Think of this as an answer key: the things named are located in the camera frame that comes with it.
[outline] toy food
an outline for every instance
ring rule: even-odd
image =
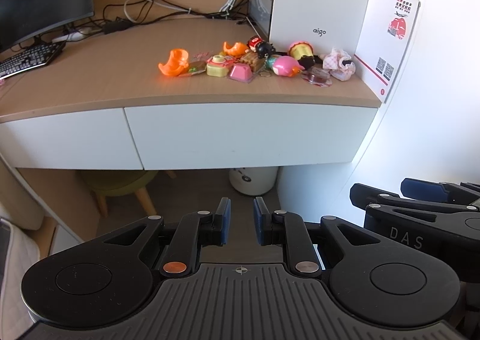
[[[323,69],[322,66],[318,64],[303,72],[301,76],[310,84],[319,85],[320,87],[329,87],[332,85],[330,71]]]
[[[306,69],[315,65],[314,49],[308,42],[297,41],[290,45],[289,56],[295,58]]]
[[[267,60],[267,66],[278,76],[293,77],[305,68],[290,56],[271,56]]]
[[[207,69],[206,61],[194,61],[189,64],[188,70],[178,77],[188,77],[205,72]]]
[[[225,77],[235,61],[232,56],[213,56],[207,60],[207,74],[214,77]]]
[[[257,53],[258,58],[260,59],[267,58],[275,53],[275,48],[273,45],[267,41],[264,41],[258,35],[250,38],[247,45],[251,51]]]
[[[265,64],[265,59],[258,58],[258,55],[253,51],[249,51],[247,54],[244,54],[239,61],[242,64],[249,65],[251,71],[254,73],[256,71],[259,71],[262,68],[262,66]]]
[[[250,65],[236,63],[233,64],[232,70],[229,74],[229,79],[241,81],[243,83],[249,83],[253,77]]]
[[[227,42],[223,43],[223,51],[236,59],[239,59],[243,56],[246,52],[249,51],[249,47],[242,42],[236,42],[233,46],[230,46]]]
[[[158,64],[158,68],[165,76],[178,76],[188,70],[188,52],[183,49],[173,49],[170,51],[169,61],[164,64]]]

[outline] keyboard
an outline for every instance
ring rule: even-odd
[[[0,63],[0,81],[30,69],[48,65],[58,56],[65,46],[65,41],[38,44],[28,47]]]

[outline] green chair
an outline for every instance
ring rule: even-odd
[[[86,185],[97,196],[100,214],[106,217],[109,213],[107,208],[107,196],[121,196],[135,193],[147,215],[157,215],[146,185],[155,177],[158,171],[145,170],[81,170],[80,175]],[[173,171],[166,171],[171,177],[175,177]]]

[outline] red illustration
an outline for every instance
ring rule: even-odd
[[[405,22],[405,19],[401,18],[395,18],[390,22],[390,25],[388,26],[388,32],[389,34],[392,34],[393,36],[396,36],[398,39],[403,39],[407,32],[407,23]]]

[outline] aigo logo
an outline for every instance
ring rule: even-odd
[[[321,30],[321,29],[314,29],[313,31],[315,34],[318,34],[319,36],[323,36],[325,35],[327,32],[325,30]]]

